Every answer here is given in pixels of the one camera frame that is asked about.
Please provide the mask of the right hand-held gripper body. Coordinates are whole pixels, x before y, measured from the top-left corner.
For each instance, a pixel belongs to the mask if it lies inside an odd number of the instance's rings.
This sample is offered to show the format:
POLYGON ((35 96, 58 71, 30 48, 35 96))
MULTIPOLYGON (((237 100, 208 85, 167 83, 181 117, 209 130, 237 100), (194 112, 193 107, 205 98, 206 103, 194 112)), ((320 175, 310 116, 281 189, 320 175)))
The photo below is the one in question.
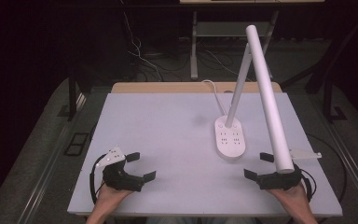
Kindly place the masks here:
MULTIPOLYGON (((308 152, 305 150, 292 150, 291 155, 295 160, 320 159, 320 152, 308 152)), ((261 189, 284 189, 288 190, 297 186, 301 180, 309 184, 309 180, 302 175, 301 169, 294 163, 295 170, 287 174, 274 172, 267 175, 258 175, 256 183, 261 189)))

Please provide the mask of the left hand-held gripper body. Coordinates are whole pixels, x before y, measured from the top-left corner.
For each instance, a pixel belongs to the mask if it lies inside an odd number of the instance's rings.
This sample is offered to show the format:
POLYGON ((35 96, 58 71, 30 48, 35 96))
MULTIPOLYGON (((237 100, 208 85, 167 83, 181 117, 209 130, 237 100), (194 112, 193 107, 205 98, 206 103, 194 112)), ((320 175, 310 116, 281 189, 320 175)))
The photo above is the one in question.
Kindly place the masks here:
POLYGON ((140 191, 145 184, 144 179, 140 176, 129 175, 124 170, 127 155, 119 147, 114 147, 96 161, 95 167, 103 169, 103 181, 108 187, 117 190, 140 191))

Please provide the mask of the person's left hand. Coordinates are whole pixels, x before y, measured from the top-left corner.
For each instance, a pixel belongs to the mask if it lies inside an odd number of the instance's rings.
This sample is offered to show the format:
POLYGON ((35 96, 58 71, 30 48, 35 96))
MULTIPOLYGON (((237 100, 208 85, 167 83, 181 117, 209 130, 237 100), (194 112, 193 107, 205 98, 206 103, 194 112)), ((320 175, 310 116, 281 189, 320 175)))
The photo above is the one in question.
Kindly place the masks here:
POLYGON ((98 194, 97 204, 104 208, 115 209, 130 194, 130 190, 117 190, 103 184, 98 194))

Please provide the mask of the person's right hand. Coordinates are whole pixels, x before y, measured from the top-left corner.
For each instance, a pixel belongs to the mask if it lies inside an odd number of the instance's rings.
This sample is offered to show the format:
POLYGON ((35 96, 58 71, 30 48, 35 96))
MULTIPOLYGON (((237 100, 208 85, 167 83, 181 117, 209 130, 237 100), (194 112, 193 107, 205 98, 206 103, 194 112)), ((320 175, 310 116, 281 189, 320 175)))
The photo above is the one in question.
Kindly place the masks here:
POLYGON ((310 205, 302 184, 288 190, 268 189, 268 193, 272 194, 291 216, 306 214, 310 211, 310 205))

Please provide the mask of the white desk lamp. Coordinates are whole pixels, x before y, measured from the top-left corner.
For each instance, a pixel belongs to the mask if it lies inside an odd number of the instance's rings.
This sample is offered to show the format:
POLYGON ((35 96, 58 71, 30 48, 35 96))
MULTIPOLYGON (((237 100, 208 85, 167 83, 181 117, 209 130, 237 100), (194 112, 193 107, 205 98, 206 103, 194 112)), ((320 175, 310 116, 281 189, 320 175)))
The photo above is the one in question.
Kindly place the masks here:
POLYGON ((272 84, 269 79, 269 70, 262 50, 259 35, 254 25, 245 28, 248 43, 242 58, 242 64, 231 100, 228 114, 214 122, 217 152, 223 159, 235 160, 243 155, 246 149, 244 133, 241 123, 235 118, 244 83, 250 64, 254 66, 257 85, 260 92, 263 111, 268 127, 269 140, 272 147, 276 172, 290 174, 295 170, 287 144, 278 105, 275 99, 272 84))

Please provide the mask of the black metal stand leg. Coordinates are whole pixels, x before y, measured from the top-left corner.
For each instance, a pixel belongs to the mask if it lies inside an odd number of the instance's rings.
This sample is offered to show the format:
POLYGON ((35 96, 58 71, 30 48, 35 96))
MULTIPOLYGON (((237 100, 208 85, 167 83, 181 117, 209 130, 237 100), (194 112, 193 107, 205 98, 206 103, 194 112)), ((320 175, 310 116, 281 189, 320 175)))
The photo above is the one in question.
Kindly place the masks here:
POLYGON ((76 75, 74 73, 73 67, 70 67, 68 71, 68 91, 69 91, 68 120, 71 121, 76 114, 76 75))
POLYGON ((326 119, 333 123, 335 120, 346 120, 347 117, 339 106, 332 105, 333 81, 327 78, 324 82, 323 114, 326 119))

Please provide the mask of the grey metal stand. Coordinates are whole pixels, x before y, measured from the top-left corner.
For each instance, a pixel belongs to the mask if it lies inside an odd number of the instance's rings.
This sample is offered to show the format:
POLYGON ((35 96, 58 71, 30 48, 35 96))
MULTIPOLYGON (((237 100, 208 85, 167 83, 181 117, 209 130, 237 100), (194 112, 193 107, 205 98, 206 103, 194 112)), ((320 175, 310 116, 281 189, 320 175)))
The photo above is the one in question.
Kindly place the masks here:
POLYGON ((197 58, 197 39, 199 37, 246 37, 245 28, 252 24, 264 40, 262 50, 263 53, 266 53, 279 17, 279 11, 273 11, 268 21, 201 21, 198 16, 199 13, 194 11, 190 51, 190 78, 193 80, 199 78, 197 58))

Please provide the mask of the black rectangular frame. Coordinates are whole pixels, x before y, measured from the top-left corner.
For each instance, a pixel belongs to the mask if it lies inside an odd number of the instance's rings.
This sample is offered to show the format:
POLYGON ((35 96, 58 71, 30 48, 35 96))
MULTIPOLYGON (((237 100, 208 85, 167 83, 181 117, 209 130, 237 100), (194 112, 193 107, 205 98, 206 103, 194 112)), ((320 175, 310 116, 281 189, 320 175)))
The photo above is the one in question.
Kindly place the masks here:
POLYGON ((63 155, 70 157, 80 156, 87 143, 88 137, 88 133, 74 133, 63 155))

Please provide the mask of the metal floor rail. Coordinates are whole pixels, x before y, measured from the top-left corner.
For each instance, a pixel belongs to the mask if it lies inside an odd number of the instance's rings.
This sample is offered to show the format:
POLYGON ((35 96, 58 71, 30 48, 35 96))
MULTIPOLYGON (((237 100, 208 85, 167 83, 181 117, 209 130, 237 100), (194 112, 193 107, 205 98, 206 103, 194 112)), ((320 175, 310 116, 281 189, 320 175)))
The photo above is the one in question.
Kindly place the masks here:
POLYGON ((322 100, 317 95, 311 95, 310 100, 358 192, 358 112, 345 96, 339 95, 333 99, 333 115, 328 119, 322 110, 322 100))
POLYGON ((32 222, 53 176, 57 159, 74 126, 72 119, 76 115, 70 115, 69 104, 74 103, 75 110, 78 110, 82 109, 86 100, 83 93, 76 93, 75 98, 68 101, 61 101, 58 95, 53 95, 48 101, 19 159, 21 170, 29 177, 32 186, 16 224, 32 222))

